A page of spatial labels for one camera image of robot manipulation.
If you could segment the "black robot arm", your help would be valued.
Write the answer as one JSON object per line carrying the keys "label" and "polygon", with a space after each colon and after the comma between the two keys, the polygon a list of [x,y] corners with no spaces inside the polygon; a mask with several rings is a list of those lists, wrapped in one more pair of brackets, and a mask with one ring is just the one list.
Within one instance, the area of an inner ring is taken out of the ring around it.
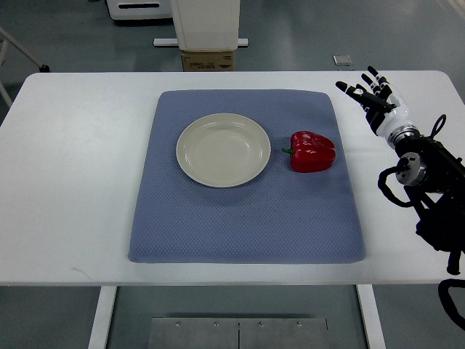
{"label": "black robot arm", "polygon": [[450,289],[464,288],[464,280],[455,278],[464,255],[464,165],[434,138],[445,122],[443,114],[428,136],[413,127],[401,129],[394,140],[399,161],[380,173],[378,187],[393,204],[414,208],[416,234],[433,249],[449,254],[447,272],[453,277],[439,283],[438,296],[451,321],[463,329],[464,317]]}

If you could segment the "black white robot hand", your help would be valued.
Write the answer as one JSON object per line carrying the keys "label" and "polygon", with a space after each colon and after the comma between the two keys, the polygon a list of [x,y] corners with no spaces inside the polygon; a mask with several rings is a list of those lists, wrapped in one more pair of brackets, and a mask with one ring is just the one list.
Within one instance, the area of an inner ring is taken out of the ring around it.
{"label": "black white robot hand", "polygon": [[361,75],[368,89],[357,84],[355,87],[337,81],[336,87],[357,102],[365,112],[365,119],[372,132],[386,139],[399,127],[410,126],[408,107],[399,91],[374,67]]}

